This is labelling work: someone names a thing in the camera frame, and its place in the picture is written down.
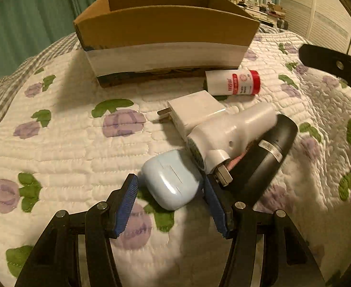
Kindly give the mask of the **black cylindrical bottle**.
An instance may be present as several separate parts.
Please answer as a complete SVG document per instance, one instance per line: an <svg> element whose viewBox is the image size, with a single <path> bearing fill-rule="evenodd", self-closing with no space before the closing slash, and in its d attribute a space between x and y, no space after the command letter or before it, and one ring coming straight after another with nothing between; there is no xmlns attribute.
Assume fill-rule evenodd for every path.
<svg viewBox="0 0 351 287"><path fill-rule="evenodd" d="M296 135L296 123L278 114L276 125L254 142L230 170L233 181L227 189L235 201L249 207L256 204L280 169Z"/></svg>

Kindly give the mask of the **white bottle with red cap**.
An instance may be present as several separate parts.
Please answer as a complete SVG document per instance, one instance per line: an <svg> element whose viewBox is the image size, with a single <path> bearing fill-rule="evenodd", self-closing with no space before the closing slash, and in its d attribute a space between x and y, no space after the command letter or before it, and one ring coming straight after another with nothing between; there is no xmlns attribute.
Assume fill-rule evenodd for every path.
<svg viewBox="0 0 351 287"><path fill-rule="evenodd" d="M254 70L213 70L205 76L207 91L213 96L257 95L260 91L260 75Z"/></svg>

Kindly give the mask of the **white handheld device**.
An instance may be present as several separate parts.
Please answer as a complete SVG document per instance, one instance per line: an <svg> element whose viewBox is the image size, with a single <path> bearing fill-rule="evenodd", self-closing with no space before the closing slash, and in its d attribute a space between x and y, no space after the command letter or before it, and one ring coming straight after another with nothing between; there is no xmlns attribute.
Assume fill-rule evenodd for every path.
<svg viewBox="0 0 351 287"><path fill-rule="evenodd" d="M187 136L186 145L197 166L215 174L223 186L233 181L225 163L243 154L277 123L271 104L261 102L237 114L224 114L197 125Z"/></svg>

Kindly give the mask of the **white power adapter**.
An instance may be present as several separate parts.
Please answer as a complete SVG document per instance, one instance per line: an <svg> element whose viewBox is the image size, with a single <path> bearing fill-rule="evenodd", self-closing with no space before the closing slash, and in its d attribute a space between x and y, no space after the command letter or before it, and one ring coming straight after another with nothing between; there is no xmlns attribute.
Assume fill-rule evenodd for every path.
<svg viewBox="0 0 351 287"><path fill-rule="evenodd" d="M197 125L225 112L225 106L203 90L169 100L157 114L161 120L169 118L185 141Z"/></svg>

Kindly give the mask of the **white wardrobe sliding doors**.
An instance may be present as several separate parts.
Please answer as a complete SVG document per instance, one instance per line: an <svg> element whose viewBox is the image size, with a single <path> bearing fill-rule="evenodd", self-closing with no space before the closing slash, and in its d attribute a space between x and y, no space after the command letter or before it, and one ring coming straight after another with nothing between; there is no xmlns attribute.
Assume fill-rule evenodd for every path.
<svg viewBox="0 0 351 287"><path fill-rule="evenodd" d="M315 45L346 52L351 17L338 0L280 0L288 29Z"/></svg>

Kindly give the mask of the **white dressing table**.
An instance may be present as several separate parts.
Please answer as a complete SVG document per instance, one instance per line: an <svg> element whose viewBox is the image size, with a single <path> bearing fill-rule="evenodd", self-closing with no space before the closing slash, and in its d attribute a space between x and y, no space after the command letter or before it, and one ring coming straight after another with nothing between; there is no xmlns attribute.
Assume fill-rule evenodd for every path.
<svg viewBox="0 0 351 287"><path fill-rule="evenodd" d="M271 5L259 4L257 0L229 0L241 7L249 15L257 19L259 22L273 27L288 30L289 23L285 20L285 17L281 14L276 13Z"/></svg>

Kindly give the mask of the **light blue earbuds case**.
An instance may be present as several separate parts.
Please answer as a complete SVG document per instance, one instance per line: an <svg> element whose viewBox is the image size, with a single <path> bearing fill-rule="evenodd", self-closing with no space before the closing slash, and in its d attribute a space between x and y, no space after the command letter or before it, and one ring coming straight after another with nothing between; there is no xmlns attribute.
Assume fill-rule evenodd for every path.
<svg viewBox="0 0 351 287"><path fill-rule="evenodd" d="M192 201L203 177L188 152L171 150L148 159L141 178L154 200L165 210L177 210Z"/></svg>

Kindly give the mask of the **grey checked bedsheet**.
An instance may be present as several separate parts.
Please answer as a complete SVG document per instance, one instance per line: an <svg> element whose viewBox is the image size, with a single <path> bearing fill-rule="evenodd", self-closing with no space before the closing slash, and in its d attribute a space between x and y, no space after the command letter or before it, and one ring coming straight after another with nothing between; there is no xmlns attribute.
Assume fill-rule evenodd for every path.
<svg viewBox="0 0 351 287"><path fill-rule="evenodd" d="M80 41L75 33L57 40L39 54L27 58L15 72L0 78L0 122L10 107L12 100L22 88L27 79L40 73L42 68L58 56L70 53L80 48Z"/></svg>

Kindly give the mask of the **brown cardboard box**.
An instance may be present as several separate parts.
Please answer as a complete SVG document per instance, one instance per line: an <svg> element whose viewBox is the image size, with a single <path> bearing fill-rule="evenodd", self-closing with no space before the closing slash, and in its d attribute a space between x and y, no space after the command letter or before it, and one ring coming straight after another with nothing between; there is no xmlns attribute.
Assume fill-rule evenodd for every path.
<svg viewBox="0 0 351 287"><path fill-rule="evenodd" d="M74 20L103 88L236 69L259 26L229 0L96 0Z"/></svg>

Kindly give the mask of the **teal curtain left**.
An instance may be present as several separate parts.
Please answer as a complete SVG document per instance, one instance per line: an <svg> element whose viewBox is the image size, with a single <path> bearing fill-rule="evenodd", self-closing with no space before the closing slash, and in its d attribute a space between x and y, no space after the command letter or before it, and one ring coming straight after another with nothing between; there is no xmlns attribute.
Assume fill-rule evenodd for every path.
<svg viewBox="0 0 351 287"><path fill-rule="evenodd" d="M73 21L95 1L0 0L0 77L73 33Z"/></svg>

